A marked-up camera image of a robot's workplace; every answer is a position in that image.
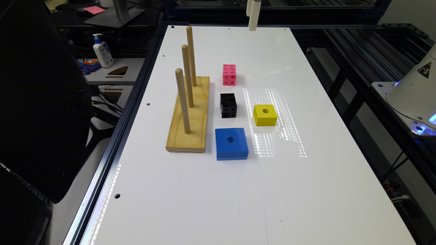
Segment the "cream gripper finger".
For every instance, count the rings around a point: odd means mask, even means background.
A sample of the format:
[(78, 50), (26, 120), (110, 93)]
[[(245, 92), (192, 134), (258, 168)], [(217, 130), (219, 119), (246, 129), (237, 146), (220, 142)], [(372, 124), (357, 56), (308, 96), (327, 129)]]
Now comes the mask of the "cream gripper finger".
[(251, 15), (248, 16), (249, 17), (248, 29), (250, 31), (255, 31), (258, 27), (261, 5), (262, 5), (261, 0), (253, 0)]
[(253, 5), (253, 0), (247, 0), (247, 7), (246, 7), (246, 15), (247, 16), (251, 15), (252, 5)]

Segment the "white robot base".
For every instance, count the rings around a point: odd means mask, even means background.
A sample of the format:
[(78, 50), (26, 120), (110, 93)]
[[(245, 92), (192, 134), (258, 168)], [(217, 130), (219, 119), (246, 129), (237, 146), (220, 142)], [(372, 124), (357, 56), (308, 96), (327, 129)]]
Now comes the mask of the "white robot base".
[(372, 87), (414, 135), (435, 135), (435, 47), (398, 82)]

